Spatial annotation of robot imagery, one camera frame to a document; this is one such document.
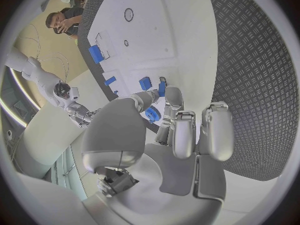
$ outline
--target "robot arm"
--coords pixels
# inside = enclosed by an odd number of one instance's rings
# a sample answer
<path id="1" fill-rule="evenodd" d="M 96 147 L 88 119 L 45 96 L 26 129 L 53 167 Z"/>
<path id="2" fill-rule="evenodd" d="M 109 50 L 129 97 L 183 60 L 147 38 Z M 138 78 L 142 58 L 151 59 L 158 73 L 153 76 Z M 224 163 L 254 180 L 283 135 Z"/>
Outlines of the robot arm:
<path id="1" fill-rule="evenodd" d="M 43 70 L 37 59 L 27 57 L 15 47 L 12 47 L 5 65 L 21 72 L 26 80 L 34 82 L 41 95 L 53 106 L 65 110 L 80 128 L 86 128 L 96 114 L 97 111 L 90 112 L 76 102 L 79 98 L 77 87 L 70 87 L 55 74 Z"/>

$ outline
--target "humanoid robot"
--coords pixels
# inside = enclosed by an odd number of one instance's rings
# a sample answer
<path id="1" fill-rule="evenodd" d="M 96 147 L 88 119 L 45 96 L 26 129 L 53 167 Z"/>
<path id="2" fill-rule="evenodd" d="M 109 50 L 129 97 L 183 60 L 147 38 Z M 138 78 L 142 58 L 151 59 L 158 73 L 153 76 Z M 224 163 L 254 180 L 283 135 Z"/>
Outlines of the humanoid robot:
<path id="1" fill-rule="evenodd" d="M 177 87 L 167 86 L 162 124 L 155 141 L 145 145 L 140 113 L 159 99 L 156 89 L 115 99 L 90 112 L 76 102 L 76 87 L 44 71 L 33 57 L 13 48 L 6 65 L 35 82 L 52 105 L 86 128 L 83 164 L 101 178 L 99 192 L 83 203 L 98 224 L 214 222 L 226 196 L 222 162 L 234 150 L 232 115 L 225 102 L 212 102 L 203 110 L 196 144 L 196 114 L 184 110 Z"/>

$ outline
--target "man's hand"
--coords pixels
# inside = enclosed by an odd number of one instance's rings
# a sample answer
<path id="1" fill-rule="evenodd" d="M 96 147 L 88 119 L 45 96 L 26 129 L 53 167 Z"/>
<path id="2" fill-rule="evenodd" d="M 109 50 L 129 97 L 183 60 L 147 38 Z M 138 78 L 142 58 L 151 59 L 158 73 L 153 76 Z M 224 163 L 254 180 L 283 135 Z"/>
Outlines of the man's hand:
<path id="1" fill-rule="evenodd" d="M 60 23 L 60 28 L 58 30 L 59 33 L 66 32 L 72 25 L 74 24 L 73 19 L 65 19 Z"/>

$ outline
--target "blue plastic part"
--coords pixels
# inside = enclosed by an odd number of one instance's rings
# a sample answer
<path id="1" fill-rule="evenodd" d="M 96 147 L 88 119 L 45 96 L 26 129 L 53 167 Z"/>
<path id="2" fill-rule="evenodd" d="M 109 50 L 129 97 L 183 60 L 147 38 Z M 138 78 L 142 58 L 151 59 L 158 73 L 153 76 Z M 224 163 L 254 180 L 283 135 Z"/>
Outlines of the blue plastic part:
<path id="1" fill-rule="evenodd" d="M 165 96 L 165 91 L 166 91 L 166 82 L 161 81 L 160 84 L 158 85 L 158 94 L 160 97 Z"/>
<path id="2" fill-rule="evenodd" d="M 147 76 L 145 76 L 141 80 L 139 80 L 139 84 L 141 86 L 141 89 L 143 89 L 144 91 L 147 91 L 149 88 L 152 87 L 150 78 Z"/>
<path id="3" fill-rule="evenodd" d="M 162 118 L 160 111 L 154 106 L 147 108 L 145 110 L 145 114 L 147 118 L 149 118 L 150 124 L 154 123 L 155 121 L 159 121 Z"/>
<path id="4" fill-rule="evenodd" d="M 101 51 L 97 45 L 91 46 L 88 50 L 96 64 L 104 60 L 104 57 L 102 56 Z"/>
<path id="5" fill-rule="evenodd" d="M 109 78 L 109 79 L 107 79 L 105 82 L 104 82 L 104 84 L 106 85 L 106 86 L 108 86 L 108 85 L 110 85 L 110 84 L 112 84 L 114 81 L 116 81 L 117 79 L 115 78 L 115 76 L 112 76 L 111 78 Z"/>

